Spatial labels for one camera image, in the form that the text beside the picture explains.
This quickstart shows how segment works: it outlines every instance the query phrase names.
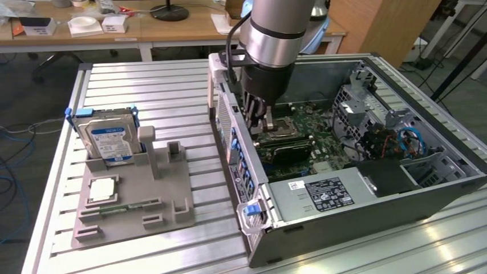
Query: floor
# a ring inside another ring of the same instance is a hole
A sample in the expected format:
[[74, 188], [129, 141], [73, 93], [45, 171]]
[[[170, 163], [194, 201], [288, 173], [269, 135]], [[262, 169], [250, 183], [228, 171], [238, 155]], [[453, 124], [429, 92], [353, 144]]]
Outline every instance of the floor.
[[[440, 22], [429, 22], [422, 37], [429, 40], [434, 31], [440, 27]], [[444, 35], [438, 45], [441, 46], [446, 38], [457, 32], [457, 27], [453, 25]], [[444, 68], [437, 68], [428, 84], [430, 88], [437, 88], [445, 76], [453, 69], [460, 58], [464, 56], [472, 44], [474, 44], [478, 37], [469, 35], [465, 42], [461, 44], [450, 59], [442, 61]], [[134, 62], [140, 61], [137, 50], [120, 50], [118, 56], [112, 57], [108, 51], [85, 51], [78, 52], [77, 55], [89, 63], [106, 62]], [[157, 60], [169, 59], [196, 59], [198, 57], [198, 48], [170, 48], [158, 49], [154, 51]], [[26, 54], [6, 54], [6, 58], [14, 59], [5, 65], [0, 65], [0, 83], [1, 99], [0, 99], [0, 125], [7, 126], [15, 123], [35, 123], [46, 119], [55, 119], [62, 117], [63, 108], [67, 104], [72, 85], [74, 81], [77, 64], [67, 58], [61, 59], [51, 67], [49, 67], [42, 76], [45, 78], [43, 84], [33, 84], [29, 78], [29, 72], [34, 66], [47, 57], [46, 53], [38, 54], [38, 60], [30, 60]], [[457, 77], [453, 84], [469, 73], [473, 68], [482, 62], [487, 57], [487, 48], [477, 55], [472, 63], [464, 70], [464, 73]], [[6, 60], [0, 55], [0, 63]], [[413, 68], [404, 64], [402, 68], [412, 71]], [[432, 68], [425, 71], [417, 71], [417, 74], [425, 77]], [[414, 84], [422, 81], [416, 73], [404, 72], [405, 76]], [[421, 86], [421, 90], [430, 94], [426, 86]], [[484, 117], [487, 115], [487, 75], [482, 75], [478, 81], [469, 78], [457, 87], [454, 92], [444, 100], [448, 109], [454, 118], [470, 130], [470, 132], [487, 142], [487, 127]], [[58, 122], [43, 124], [38, 127], [38, 131], [50, 131], [57, 129]], [[21, 130], [25, 126], [11, 127], [9, 130]], [[1, 273], [18, 273], [22, 266], [25, 251], [27, 248], [29, 235], [31, 232], [34, 218], [37, 214], [38, 205], [41, 202], [41, 195], [46, 177], [49, 175], [50, 161], [55, 150], [58, 133], [35, 135], [34, 136], [34, 151], [31, 156], [13, 168], [17, 180], [22, 184], [25, 195], [29, 201], [30, 223], [25, 230], [11, 237], [9, 243], [0, 245], [0, 269]], [[29, 139], [30, 134], [22, 133], [14, 135], [15, 138]], [[25, 142], [14, 142], [0, 134], [0, 156], [9, 157], [15, 150], [23, 146]], [[0, 176], [6, 176], [5, 170], [0, 170]], [[0, 180], [0, 190], [3, 190], [3, 181]], [[9, 198], [7, 194], [0, 195], [0, 206]], [[0, 210], [0, 241], [2, 237], [7, 236], [11, 231], [23, 222], [23, 207], [19, 196], [13, 199], [13, 203], [5, 210]]]

